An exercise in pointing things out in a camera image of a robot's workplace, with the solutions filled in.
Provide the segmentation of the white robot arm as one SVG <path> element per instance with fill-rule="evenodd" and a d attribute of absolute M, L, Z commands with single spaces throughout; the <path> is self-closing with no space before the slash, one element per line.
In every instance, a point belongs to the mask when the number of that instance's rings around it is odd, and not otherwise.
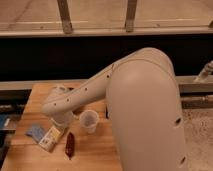
<path fill-rule="evenodd" d="M 165 52 L 146 47 L 71 91 L 55 88 L 42 105 L 54 121 L 105 99 L 123 171 L 188 171 L 180 92 Z"/>

